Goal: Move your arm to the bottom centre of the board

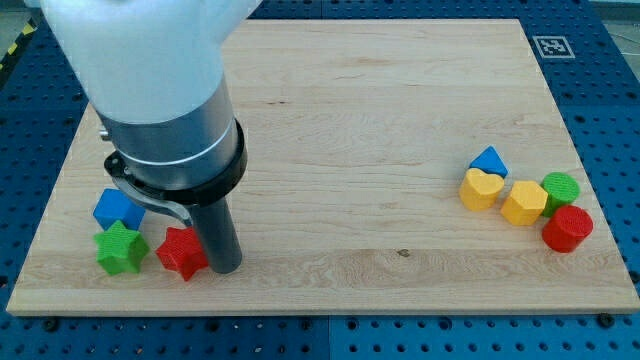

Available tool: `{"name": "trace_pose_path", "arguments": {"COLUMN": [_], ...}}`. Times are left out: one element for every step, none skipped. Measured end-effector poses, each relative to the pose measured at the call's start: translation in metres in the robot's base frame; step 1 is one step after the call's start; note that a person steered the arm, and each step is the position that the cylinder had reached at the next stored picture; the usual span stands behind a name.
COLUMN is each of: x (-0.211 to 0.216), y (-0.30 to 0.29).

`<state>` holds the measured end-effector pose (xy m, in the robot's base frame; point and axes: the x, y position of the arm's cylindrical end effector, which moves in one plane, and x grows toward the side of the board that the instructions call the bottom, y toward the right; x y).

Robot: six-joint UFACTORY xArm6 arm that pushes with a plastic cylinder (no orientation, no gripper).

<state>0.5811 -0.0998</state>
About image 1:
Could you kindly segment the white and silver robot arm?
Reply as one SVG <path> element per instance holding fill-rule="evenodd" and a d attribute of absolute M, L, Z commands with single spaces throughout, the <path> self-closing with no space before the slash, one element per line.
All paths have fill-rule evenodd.
<path fill-rule="evenodd" d="M 135 203 L 193 221 L 238 182 L 244 139 L 222 44 L 260 0 L 38 0 Z"/>

